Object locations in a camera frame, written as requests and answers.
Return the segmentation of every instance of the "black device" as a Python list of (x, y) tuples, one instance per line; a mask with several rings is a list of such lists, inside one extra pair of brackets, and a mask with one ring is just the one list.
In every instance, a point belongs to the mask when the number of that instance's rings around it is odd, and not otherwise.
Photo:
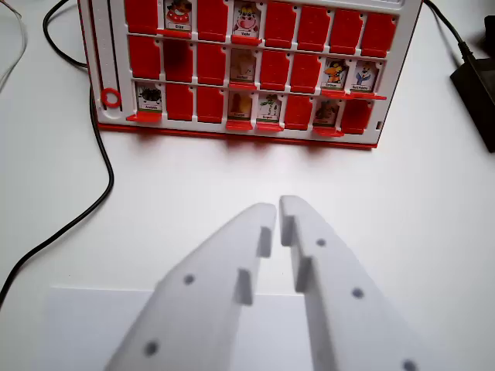
[[(495, 60), (493, 58), (477, 60), (440, 9), (431, 0), (424, 0), (424, 3), (445, 23), (457, 40), (464, 64), (450, 75), (450, 79), (466, 105), (488, 151), (493, 153), (495, 152)], [(493, 50), (495, 49), (495, 16), (489, 15), (485, 18), (485, 27), (486, 49)]]
[(495, 60), (465, 62), (450, 79), (480, 132), (488, 151), (495, 152)]

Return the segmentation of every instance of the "white surface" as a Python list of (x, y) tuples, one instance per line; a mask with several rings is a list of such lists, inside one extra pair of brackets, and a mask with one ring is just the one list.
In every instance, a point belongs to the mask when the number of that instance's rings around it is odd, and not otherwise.
[[(41, 22), (54, 3), (13, 4), (29, 44), (0, 96), (2, 281), (107, 183), (87, 112), (87, 75), (43, 38)], [(492, 0), (437, 3), (468, 41), (495, 13)], [(20, 45), (20, 35), (8, 10), (0, 8), (0, 17), (6, 66), (17, 49), (4, 46)], [(76, 9), (50, 29), (61, 49), (84, 59)], [(114, 191), (12, 286), (0, 314), (0, 366), (32, 369), (50, 285), (153, 289), (243, 208), (295, 194), (334, 227), (426, 345), (460, 368), (492, 368), (495, 157), (450, 83), (453, 70), (435, 19), (423, 9), (373, 151), (103, 133)], [(258, 289), (293, 292), (290, 254), (276, 239)]]
[[(37, 371), (103, 370), (149, 298), (149, 291), (48, 291)], [(184, 356), (190, 354), (185, 348)], [(244, 307), (231, 371), (311, 371), (304, 299), (298, 295), (257, 295)]]

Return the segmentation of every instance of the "cartoon character picture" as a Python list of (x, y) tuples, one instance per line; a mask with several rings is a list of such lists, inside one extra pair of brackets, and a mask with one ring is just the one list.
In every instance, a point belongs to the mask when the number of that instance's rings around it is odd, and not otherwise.
[(319, 102), (319, 107), (316, 110), (313, 124), (334, 127), (338, 112), (339, 106), (335, 102), (331, 100), (322, 100)]
[(377, 67), (372, 62), (357, 62), (355, 78), (352, 90), (371, 91), (377, 78)]
[(228, 117), (251, 119), (251, 96), (246, 93), (230, 92)]
[(326, 59), (325, 78), (322, 82), (322, 87), (326, 89), (342, 89), (346, 81), (347, 66), (343, 60)]
[(166, 1), (166, 27), (167, 29), (191, 30), (191, 17), (189, 14), (192, 5), (187, 0)]
[(234, 3), (234, 27), (233, 35), (258, 37), (260, 15), (256, 3), (235, 2)]
[(162, 111), (162, 91), (153, 83), (136, 83), (139, 111)]
[(254, 81), (256, 58), (246, 49), (232, 49), (230, 55), (230, 79), (234, 81)]
[(258, 120), (267, 122), (278, 122), (282, 103), (277, 94), (260, 95), (258, 98)]

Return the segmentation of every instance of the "screw hole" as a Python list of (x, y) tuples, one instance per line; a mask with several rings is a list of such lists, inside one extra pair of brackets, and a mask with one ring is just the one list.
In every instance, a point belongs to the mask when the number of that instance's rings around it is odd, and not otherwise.
[(405, 369), (405, 371), (417, 371), (418, 370), (418, 367), (416, 367), (416, 364), (409, 359), (404, 361), (404, 364), (402, 365), (402, 367)]
[(363, 290), (361, 290), (360, 288), (353, 289), (353, 296), (356, 299), (361, 299), (364, 296)]
[(145, 356), (151, 357), (158, 352), (158, 342), (156, 340), (152, 340), (151, 342), (147, 342), (145, 345)]
[(194, 276), (192, 274), (187, 274), (185, 277), (184, 277), (184, 283), (185, 284), (192, 284), (194, 282), (196, 278), (194, 278)]

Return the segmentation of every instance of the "guess who game board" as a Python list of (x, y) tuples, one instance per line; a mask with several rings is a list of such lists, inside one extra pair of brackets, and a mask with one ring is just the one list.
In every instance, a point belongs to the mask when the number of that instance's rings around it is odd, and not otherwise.
[(101, 128), (374, 148), (422, 0), (79, 0)]

